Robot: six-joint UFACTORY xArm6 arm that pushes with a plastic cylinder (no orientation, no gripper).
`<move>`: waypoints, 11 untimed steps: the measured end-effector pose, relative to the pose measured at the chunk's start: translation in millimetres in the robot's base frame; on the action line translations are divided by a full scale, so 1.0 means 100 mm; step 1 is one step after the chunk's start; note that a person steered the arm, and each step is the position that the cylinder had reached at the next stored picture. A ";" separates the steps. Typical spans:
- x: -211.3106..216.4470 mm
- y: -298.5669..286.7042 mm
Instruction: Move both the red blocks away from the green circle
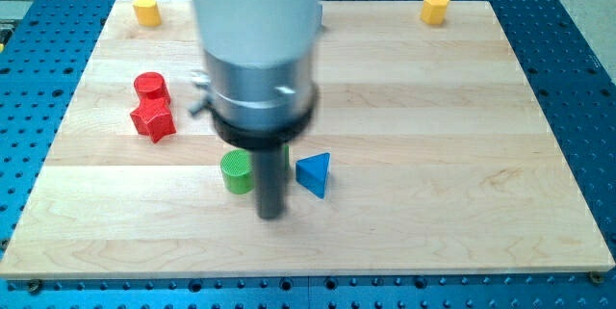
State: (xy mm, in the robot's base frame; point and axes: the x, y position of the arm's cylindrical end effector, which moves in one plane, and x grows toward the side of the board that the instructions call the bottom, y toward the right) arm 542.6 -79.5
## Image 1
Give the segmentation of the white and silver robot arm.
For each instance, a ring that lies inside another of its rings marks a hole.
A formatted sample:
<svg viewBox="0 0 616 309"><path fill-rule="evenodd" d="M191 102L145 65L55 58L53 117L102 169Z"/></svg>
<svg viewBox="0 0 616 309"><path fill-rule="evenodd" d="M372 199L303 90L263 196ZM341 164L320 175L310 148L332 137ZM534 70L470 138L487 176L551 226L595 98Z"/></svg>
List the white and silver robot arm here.
<svg viewBox="0 0 616 309"><path fill-rule="evenodd" d="M248 150L298 136L318 101L321 0L192 0L219 136Z"/></svg>

